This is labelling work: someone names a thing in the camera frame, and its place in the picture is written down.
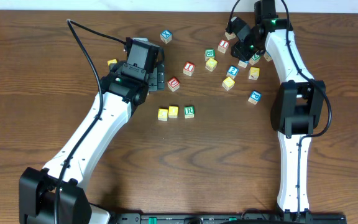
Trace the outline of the yellow C block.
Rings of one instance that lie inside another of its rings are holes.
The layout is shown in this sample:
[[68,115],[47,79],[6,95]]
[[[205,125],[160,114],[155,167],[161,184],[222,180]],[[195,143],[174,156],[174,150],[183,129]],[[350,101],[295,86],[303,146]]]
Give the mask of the yellow C block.
[[168,120],[168,109],[159,108],[157,118],[159,121],[167,121]]

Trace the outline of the yellow O block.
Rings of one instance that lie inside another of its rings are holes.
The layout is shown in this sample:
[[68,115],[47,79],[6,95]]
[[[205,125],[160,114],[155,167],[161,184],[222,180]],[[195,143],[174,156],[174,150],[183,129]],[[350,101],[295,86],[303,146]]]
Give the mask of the yellow O block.
[[168,117],[169,118],[178,118],[178,110],[177,106],[169,106],[168,107]]

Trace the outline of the green R block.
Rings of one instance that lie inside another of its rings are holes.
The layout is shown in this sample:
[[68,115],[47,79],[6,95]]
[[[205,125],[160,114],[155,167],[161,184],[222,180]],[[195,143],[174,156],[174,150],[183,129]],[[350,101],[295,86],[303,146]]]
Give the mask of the green R block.
[[184,115],[185,119],[194,118],[195,117],[195,109],[193,106],[184,107]]

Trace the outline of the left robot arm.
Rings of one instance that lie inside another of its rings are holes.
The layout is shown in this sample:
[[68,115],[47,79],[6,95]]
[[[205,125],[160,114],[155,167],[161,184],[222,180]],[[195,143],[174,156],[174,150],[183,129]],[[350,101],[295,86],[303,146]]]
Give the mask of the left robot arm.
[[116,133],[150,91],[165,88],[163,63],[151,72],[125,61],[99,81],[99,93],[83,122],[42,169],[26,168],[19,179],[20,223],[109,223],[111,212],[90,203],[85,191]]

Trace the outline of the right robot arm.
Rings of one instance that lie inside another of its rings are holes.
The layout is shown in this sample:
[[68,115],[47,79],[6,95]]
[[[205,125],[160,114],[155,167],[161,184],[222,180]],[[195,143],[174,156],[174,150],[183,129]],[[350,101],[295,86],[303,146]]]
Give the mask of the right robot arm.
[[280,18],[275,1],[256,1],[255,26],[230,16],[226,31],[238,41],[231,55],[251,62],[266,55],[275,65],[280,81],[270,111],[272,129],[277,132],[281,150],[280,190],[277,205],[294,220],[309,210],[307,197],[307,159],[314,129],[319,124],[323,105],[330,102],[322,80],[315,80],[304,65],[295,43],[295,33],[288,16]]

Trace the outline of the green Z block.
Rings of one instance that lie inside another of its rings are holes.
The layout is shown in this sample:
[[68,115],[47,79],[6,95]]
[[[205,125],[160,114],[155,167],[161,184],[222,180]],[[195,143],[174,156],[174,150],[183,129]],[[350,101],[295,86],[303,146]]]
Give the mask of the green Z block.
[[260,60],[260,55],[254,54],[254,55],[249,59],[249,64],[255,65],[259,60]]

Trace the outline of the blue 5 block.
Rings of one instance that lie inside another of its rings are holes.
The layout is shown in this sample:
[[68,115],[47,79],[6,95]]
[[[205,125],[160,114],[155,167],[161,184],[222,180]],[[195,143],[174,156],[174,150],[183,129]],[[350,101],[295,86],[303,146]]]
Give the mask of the blue 5 block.
[[266,59],[266,61],[272,61],[272,57],[270,56],[270,54],[268,52],[264,53],[264,58]]

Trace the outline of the red U block centre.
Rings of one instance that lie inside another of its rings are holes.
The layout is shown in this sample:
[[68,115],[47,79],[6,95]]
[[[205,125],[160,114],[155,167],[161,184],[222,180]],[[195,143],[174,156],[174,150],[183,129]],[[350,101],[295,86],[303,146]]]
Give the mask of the red U block centre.
[[167,86],[172,92],[174,92],[179,89],[180,82],[178,81],[178,79],[176,77],[173,77],[173,78],[169,79]]

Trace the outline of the blue T block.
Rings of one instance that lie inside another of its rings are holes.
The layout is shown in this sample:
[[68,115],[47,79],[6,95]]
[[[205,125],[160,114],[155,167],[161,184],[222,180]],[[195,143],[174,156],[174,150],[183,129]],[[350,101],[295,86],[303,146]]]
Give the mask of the blue T block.
[[249,64],[248,61],[239,60],[239,62],[238,62],[238,66],[240,66],[242,68],[246,68],[248,66],[248,64]]

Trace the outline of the red M block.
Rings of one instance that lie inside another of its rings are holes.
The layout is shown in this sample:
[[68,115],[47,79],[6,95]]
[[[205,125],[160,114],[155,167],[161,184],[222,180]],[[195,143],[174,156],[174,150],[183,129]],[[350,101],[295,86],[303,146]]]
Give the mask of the red M block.
[[227,40],[231,40],[231,39],[236,38],[236,34],[233,33],[233,32],[231,32],[231,33],[225,32],[225,36],[226,36]]

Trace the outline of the red I block upper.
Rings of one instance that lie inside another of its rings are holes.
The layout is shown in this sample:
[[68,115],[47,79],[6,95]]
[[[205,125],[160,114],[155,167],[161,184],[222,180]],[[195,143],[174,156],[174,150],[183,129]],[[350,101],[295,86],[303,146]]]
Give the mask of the red I block upper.
[[218,45],[218,51],[225,54],[229,48],[229,42],[226,40],[221,40]]

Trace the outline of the red i block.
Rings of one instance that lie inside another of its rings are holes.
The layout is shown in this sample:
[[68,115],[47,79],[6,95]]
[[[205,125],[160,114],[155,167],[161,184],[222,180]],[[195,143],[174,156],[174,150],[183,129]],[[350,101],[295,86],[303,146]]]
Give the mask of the red i block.
[[226,40],[221,40],[218,45],[218,51],[225,54],[229,48],[229,42]]
[[183,67],[183,73],[188,76],[192,76],[195,71],[195,65],[193,63],[187,62]]

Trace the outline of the red I block centre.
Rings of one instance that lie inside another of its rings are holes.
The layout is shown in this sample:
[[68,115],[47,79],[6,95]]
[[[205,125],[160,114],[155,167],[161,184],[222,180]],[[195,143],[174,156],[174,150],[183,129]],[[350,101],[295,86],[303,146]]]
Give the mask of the red I block centre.
[[192,76],[195,71],[195,65],[193,63],[187,62],[183,67],[183,73],[188,76]]

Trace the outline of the yellow block far left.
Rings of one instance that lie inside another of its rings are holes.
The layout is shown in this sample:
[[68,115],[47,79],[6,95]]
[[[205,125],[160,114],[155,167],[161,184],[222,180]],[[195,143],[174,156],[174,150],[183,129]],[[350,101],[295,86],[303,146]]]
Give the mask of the yellow block far left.
[[109,66],[110,66],[110,65],[117,64],[117,63],[118,63],[117,59],[108,60],[108,65],[109,65]]

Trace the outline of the blue 2 block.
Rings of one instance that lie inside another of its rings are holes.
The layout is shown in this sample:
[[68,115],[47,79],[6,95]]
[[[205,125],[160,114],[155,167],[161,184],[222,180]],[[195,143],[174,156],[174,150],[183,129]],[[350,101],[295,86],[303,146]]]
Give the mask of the blue 2 block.
[[233,65],[229,67],[227,70],[226,76],[231,77],[233,80],[237,77],[237,74],[239,72],[239,69]]

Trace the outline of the blue X block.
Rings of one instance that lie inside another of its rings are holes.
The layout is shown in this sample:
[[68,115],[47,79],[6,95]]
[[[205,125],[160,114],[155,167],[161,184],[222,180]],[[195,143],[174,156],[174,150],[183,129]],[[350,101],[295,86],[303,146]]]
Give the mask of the blue X block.
[[172,33],[169,30],[164,30],[161,32],[160,38],[165,44],[167,44],[172,40]]

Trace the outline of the green B block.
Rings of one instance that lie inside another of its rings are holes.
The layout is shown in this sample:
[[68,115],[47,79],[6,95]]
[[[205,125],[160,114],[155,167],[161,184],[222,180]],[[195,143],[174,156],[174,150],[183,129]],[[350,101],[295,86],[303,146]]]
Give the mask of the green B block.
[[206,49],[204,51],[205,61],[208,61],[210,58],[215,58],[215,50],[214,49]]

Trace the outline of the yellow S block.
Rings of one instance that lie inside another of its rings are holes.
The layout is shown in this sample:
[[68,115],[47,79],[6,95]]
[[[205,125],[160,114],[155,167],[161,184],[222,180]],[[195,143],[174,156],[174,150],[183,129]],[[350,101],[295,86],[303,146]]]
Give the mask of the yellow S block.
[[235,81],[231,77],[226,77],[223,82],[222,86],[226,91],[229,91],[235,84]]

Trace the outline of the yellow block centre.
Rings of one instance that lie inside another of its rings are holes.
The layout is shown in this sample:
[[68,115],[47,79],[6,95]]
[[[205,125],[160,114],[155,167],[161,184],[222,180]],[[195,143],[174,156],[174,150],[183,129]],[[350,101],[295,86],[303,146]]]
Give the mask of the yellow block centre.
[[218,61],[215,60],[214,58],[209,58],[207,61],[206,61],[206,69],[209,70],[210,72],[213,72],[214,69],[217,67],[217,64],[218,64]]

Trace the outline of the blue P block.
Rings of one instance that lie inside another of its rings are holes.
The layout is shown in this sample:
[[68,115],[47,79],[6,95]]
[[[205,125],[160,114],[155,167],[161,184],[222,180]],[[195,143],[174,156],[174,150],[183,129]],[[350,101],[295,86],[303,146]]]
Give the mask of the blue P block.
[[248,99],[248,102],[252,103],[253,105],[256,105],[260,101],[261,97],[262,97],[262,94],[256,90],[254,90],[251,93],[251,95]]

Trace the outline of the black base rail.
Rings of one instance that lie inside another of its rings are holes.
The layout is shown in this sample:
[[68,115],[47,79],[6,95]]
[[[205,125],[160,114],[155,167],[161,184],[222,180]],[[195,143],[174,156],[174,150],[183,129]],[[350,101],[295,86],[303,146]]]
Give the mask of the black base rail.
[[[292,214],[246,212],[242,215],[141,215],[139,213],[113,214],[110,224],[220,224],[220,223],[295,223]],[[345,215],[302,213],[298,223],[307,224],[346,224]]]

